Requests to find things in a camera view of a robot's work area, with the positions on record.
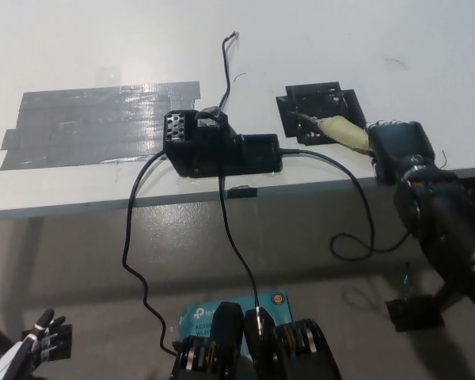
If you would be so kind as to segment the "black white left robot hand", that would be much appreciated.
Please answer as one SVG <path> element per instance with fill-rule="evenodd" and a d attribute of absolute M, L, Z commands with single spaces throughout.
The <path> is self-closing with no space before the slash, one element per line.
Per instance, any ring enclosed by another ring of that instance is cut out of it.
<path fill-rule="evenodd" d="M 22 333 L 28 353 L 38 362 L 50 361 L 51 357 L 67 345 L 67 335 L 62 327 L 65 316 L 55 317 L 53 309 L 46 309 L 33 327 Z"/>

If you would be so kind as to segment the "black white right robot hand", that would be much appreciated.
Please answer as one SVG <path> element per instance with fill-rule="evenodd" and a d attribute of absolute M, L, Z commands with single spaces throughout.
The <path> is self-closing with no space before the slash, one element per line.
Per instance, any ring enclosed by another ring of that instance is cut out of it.
<path fill-rule="evenodd" d="M 395 185 L 412 167 L 435 164 L 435 152 L 417 121 L 376 123 L 367 134 L 381 184 Z"/>

